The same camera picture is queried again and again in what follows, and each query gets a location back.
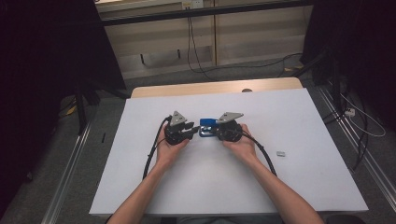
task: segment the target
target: person's right hand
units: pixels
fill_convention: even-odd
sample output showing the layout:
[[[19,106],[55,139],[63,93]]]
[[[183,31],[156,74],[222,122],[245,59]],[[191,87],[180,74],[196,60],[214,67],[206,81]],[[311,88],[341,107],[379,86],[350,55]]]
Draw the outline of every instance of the person's right hand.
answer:
[[[248,126],[242,123],[240,125],[242,126],[244,133],[248,133],[251,136]],[[245,136],[242,136],[242,138],[237,142],[223,141],[223,145],[229,148],[236,158],[244,163],[247,163],[252,159],[257,159],[254,142]]]

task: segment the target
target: white table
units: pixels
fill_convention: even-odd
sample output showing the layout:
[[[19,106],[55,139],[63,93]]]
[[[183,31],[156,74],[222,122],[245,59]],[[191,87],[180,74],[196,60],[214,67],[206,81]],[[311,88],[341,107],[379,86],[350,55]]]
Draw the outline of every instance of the white table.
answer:
[[[90,214],[112,214],[140,183],[158,126],[174,110],[196,124],[226,111],[244,113],[237,121],[265,146],[278,177],[317,211],[368,209],[308,92],[295,89],[127,100]],[[258,149],[257,154],[266,164]],[[165,174],[147,210],[155,216],[271,213],[276,209],[252,173],[217,138],[198,134]]]

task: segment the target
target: small metal piece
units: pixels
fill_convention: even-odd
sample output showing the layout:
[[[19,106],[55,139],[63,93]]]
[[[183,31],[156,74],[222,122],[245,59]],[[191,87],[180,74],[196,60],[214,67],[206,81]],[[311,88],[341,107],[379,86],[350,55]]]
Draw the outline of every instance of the small metal piece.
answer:
[[[232,120],[241,118],[242,116],[244,116],[244,114],[242,113],[233,113],[233,112],[225,112],[221,118],[219,118],[216,123],[217,124],[221,124],[221,123],[227,123],[230,122]]]
[[[174,112],[174,115],[172,116],[172,119],[171,119],[171,126],[175,126],[175,125],[178,125],[178,124],[180,124],[180,123],[184,123],[184,122],[186,122],[187,120],[180,114],[180,113],[178,113],[177,111],[175,111]]]
[[[277,151],[277,152],[276,152],[276,155],[277,155],[278,157],[286,157],[286,152],[284,152],[284,151]]]

